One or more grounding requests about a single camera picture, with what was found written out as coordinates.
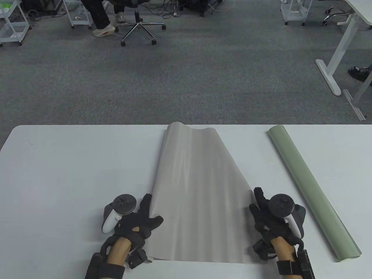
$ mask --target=person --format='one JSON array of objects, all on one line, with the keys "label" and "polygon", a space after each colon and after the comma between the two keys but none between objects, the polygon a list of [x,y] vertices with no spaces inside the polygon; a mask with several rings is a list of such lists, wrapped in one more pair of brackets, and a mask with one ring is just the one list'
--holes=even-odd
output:
[{"label": "person", "polygon": [[[109,17],[102,5],[102,0],[81,0],[84,7],[90,12],[93,22],[96,25],[96,30],[93,31],[95,37],[101,38],[107,35],[114,34],[115,27],[111,25]],[[125,5],[114,5],[114,13],[116,20],[119,23],[125,22],[124,19]]]},{"label": "person", "polygon": [[371,71],[372,63],[371,65],[369,65],[368,68],[359,68],[357,66],[354,66],[348,70],[348,73],[353,79],[365,82]]}]

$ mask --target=black pants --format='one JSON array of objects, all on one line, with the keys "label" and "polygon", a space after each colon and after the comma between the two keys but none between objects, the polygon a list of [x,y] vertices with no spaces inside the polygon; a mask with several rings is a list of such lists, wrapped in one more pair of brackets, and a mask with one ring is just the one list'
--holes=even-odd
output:
[{"label": "black pants", "polygon": [[[81,0],[84,7],[90,12],[97,29],[103,29],[110,24],[109,17],[102,5],[102,0]],[[124,12],[125,6],[114,5],[114,12]]]}]

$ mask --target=black shoe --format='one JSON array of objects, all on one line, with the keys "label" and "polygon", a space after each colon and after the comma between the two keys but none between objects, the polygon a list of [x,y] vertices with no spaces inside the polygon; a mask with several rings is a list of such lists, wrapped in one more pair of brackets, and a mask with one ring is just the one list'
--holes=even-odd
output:
[{"label": "black shoe", "polygon": [[365,82],[371,70],[369,68],[352,67],[347,72],[353,79]]}]

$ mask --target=shoe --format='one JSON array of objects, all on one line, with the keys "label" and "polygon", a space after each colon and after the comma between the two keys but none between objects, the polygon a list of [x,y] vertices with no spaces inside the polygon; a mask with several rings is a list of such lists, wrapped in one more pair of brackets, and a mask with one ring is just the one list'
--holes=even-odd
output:
[{"label": "shoe", "polygon": [[347,72],[353,79],[365,82],[371,70],[369,68],[352,67]]},{"label": "shoe", "polygon": [[93,36],[97,38],[101,38],[104,36],[112,35],[115,33],[115,27],[113,27],[111,24],[107,25],[103,29],[96,29],[93,31]]},{"label": "shoe", "polygon": [[125,18],[124,18],[124,13],[123,12],[119,12],[116,14],[116,21],[118,23],[124,23],[125,22]]}]

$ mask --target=chair base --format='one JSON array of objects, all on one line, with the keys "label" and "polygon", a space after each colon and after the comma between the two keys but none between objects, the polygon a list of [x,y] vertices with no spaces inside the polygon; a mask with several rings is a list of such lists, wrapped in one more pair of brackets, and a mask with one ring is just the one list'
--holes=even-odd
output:
[{"label": "chair base", "polygon": [[340,8],[338,8],[338,9],[341,11],[341,13],[334,13],[334,14],[331,15],[330,13],[331,13],[331,11],[332,11],[334,8],[336,8],[336,7],[335,7],[335,6],[330,7],[328,10],[325,11],[325,14],[326,14],[327,16],[326,16],[325,19],[323,20],[323,26],[326,26],[326,25],[328,24],[328,20],[329,20],[330,18],[332,18],[332,17],[336,17],[336,16],[350,16],[350,15],[352,15],[352,14],[354,13],[353,9],[344,10],[344,9],[340,9]]},{"label": "chair base", "polygon": [[161,28],[163,30],[166,30],[167,29],[167,26],[165,25],[164,22],[143,22],[142,21],[142,18],[140,18],[140,14],[139,12],[137,11],[137,9],[135,9],[134,11],[134,16],[135,16],[135,22],[129,22],[129,23],[120,23],[120,24],[116,24],[115,25],[115,28],[116,28],[116,31],[118,31],[118,27],[120,26],[132,26],[132,28],[129,30],[129,32],[121,39],[121,45],[122,46],[125,46],[125,39],[130,35],[130,33],[133,32],[134,29],[136,29],[137,27],[138,28],[141,28],[143,30],[146,31],[146,33],[152,38],[152,45],[156,45],[156,38],[153,34],[150,33],[149,30],[147,30],[147,28],[145,26],[152,26],[152,25],[161,25]]}]

